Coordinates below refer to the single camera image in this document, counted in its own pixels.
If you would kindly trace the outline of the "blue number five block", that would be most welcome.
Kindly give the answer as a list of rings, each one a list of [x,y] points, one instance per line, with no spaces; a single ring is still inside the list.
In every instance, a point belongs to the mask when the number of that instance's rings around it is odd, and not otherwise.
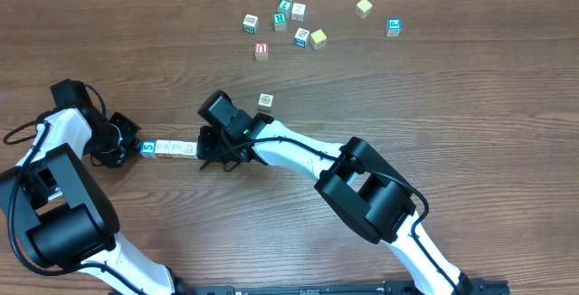
[[[156,144],[155,140],[144,140],[140,145],[140,155],[142,157],[154,157],[156,155]]]

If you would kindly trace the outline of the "red letter U block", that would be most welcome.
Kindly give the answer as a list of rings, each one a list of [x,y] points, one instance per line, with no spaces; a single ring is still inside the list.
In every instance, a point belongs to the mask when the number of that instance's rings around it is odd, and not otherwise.
[[[256,43],[254,45],[254,56],[256,61],[267,61],[269,58],[269,45],[267,43]]]

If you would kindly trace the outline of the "white zigzag picture block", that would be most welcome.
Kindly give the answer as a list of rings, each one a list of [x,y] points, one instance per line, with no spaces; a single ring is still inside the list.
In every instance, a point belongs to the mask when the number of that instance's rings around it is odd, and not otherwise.
[[[184,158],[197,158],[197,143],[183,142],[181,156]]]

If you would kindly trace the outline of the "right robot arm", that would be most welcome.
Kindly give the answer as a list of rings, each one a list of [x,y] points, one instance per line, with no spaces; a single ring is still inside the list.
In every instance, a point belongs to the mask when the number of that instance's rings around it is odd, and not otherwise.
[[[424,195],[373,147],[352,137],[346,144],[309,138],[273,117],[250,117],[222,90],[198,110],[206,124],[197,156],[230,172],[252,160],[285,167],[314,181],[314,188],[354,233],[384,243],[421,294],[468,294],[468,276],[449,262],[422,227],[429,213]]]

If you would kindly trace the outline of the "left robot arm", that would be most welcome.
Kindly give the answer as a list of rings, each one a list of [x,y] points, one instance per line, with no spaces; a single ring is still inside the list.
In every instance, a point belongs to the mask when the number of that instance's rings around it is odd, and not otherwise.
[[[1,175],[1,208],[11,248],[36,274],[81,272],[119,294],[187,294],[188,286],[120,231],[105,193],[82,164],[122,167],[141,145],[140,128],[106,107],[95,107],[94,89],[64,80],[51,87],[55,102],[31,121],[36,129],[24,157]]]

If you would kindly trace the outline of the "white blue edged block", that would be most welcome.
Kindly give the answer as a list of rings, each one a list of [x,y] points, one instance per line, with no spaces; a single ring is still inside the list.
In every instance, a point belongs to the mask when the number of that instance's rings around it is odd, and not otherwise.
[[[171,157],[181,157],[183,155],[183,145],[183,141],[171,140],[169,142],[169,155]]]

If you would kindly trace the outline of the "white red edged block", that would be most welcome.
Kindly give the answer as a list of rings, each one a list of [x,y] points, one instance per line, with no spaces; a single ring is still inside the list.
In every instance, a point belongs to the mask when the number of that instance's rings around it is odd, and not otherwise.
[[[155,156],[170,157],[169,146],[170,146],[169,140],[157,140],[155,145]]]

